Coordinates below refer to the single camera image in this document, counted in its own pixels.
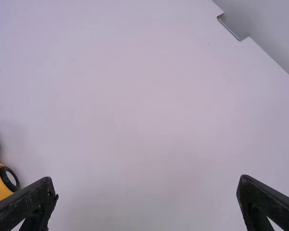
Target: metal bracket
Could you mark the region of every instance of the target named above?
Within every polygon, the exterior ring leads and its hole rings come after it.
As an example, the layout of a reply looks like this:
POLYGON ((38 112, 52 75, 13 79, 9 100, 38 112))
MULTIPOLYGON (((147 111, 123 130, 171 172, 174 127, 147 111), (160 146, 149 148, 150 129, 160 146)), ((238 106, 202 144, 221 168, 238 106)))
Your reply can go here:
POLYGON ((232 20, 230 15, 222 13, 217 16, 217 20, 239 41, 250 36, 249 32, 244 30, 244 26, 238 20, 232 20))

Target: white floor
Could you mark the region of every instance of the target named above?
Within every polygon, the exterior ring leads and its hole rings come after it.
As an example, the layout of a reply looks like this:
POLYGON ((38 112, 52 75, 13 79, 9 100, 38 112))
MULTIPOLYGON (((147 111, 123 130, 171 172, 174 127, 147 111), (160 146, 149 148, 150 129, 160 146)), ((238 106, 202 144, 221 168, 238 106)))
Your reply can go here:
POLYGON ((0 1, 1 161, 51 176, 51 231, 246 230, 289 195, 289 75, 210 0, 0 1))

